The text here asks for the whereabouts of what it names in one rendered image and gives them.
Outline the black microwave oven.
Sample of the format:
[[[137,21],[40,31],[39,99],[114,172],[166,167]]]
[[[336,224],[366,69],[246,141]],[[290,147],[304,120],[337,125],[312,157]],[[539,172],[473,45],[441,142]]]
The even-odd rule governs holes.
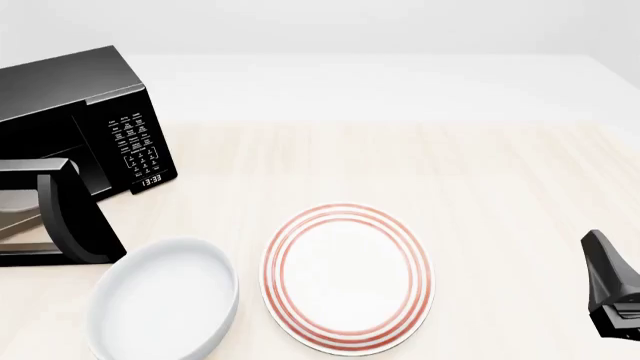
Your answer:
[[[146,86],[115,47],[0,69],[0,160],[67,158],[97,200],[178,176]]]

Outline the white plate with red rings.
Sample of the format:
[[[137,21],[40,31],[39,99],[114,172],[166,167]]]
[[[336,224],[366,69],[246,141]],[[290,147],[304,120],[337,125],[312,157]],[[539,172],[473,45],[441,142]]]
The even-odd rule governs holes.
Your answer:
[[[329,203],[295,215],[267,242],[260,292],[292,338],[336,356],[398,346],[426,320],[435,272],[420,240],[385,212]]]

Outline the white deep bowl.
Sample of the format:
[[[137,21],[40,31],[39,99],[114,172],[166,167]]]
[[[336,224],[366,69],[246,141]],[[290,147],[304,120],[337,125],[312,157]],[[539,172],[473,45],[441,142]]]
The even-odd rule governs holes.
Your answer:
[[[96,284],[86,336],[97,360],[205,360],[237,314],[239,278],[211,242],[166,239],[133,251]]]

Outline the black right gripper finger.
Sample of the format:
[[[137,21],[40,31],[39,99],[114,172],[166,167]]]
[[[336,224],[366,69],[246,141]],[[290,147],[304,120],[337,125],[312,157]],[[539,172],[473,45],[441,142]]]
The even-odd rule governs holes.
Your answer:
[[[600,230],[590,230],[581,245],[589,278],[588,310],[615,304],[638,304],[640,309],[640,274],[609,239]]]

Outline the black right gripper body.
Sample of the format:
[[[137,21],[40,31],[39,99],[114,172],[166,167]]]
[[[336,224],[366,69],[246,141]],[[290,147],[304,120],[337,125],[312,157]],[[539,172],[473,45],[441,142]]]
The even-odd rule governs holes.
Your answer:
[[[602,338],[640,341],[640,294],[613,302],[589,302],[589,316]]]

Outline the black microwave door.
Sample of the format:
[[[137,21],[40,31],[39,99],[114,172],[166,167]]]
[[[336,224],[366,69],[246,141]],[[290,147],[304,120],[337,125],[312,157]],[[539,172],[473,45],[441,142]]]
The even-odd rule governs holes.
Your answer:
[[[115,263],[127,254],[67,158],[0,160],[0,191],[33,190],[53,247],[11,244],[0,267]]]

